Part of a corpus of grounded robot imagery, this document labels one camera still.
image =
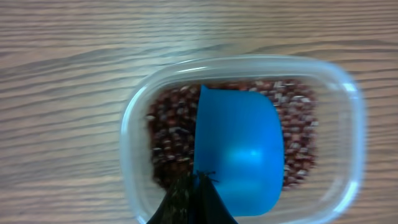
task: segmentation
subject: transparent bowl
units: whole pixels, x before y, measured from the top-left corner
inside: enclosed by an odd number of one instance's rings
[[[340,67],[312,58],[241,55],[191,60],[162,69],[135,88],[121,121],[121,168],[126,193],[139,223],[146,223],[165,195],[152,181],[145,115],[165,88],[258,78],[296,78],[315,91],[318,105],[317,167],[297,189],[282,192],[277,205],[238,223],[325,223],[342,214],[361,186],[365,163],[365,106],[361,91]]]

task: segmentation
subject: wooden table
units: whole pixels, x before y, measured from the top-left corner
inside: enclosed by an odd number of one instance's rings
[[[0,223],[135,223],[119,170],[121,110],[143,77],[236,54],[320,58],[368,104],[368,163],[337,223],[396,223],[398,1],[3,0]]]

